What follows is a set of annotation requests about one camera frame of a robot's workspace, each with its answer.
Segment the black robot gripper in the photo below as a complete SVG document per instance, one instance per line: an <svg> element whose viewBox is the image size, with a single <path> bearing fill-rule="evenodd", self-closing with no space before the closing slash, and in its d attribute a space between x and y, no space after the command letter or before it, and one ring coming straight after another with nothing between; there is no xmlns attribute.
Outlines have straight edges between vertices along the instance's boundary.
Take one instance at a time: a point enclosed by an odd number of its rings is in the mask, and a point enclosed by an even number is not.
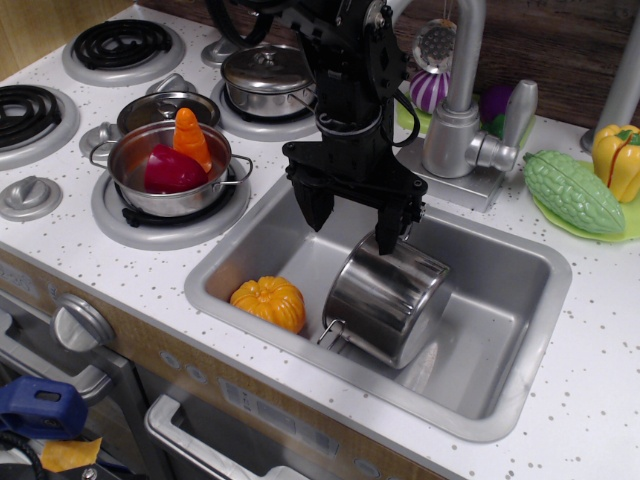
<svg viewBox="0 0 640 480"><path fill-rule="evenodd" d="M375 239L380 255L391 254L397 241L421 216L426 182L393 154L393 112L381 110L361 129L331 126L316 119L319 141L294 141L282 147L287 178L306 220L320 231L340 196L378 210Z"/></svg>

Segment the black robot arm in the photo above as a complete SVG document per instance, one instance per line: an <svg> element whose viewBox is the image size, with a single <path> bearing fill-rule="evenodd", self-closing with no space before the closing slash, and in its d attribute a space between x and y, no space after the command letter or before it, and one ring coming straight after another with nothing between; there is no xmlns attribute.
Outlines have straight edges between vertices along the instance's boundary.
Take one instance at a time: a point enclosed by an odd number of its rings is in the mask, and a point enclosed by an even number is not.
<svg viewBox="0 0 640 480"><path fill-rule="evenodd" d="M394 156L394 105L408 56L398 46L393 10L384 1L248 1L257 20L247 35L235 28L223 1L207 10L238 47L258 45L274 21L291 29L316 86L316 142L289 142L286 176L307 224L320 230L335 197L378 212L375 239L382 255L419 221L427 184Z"/></svg>

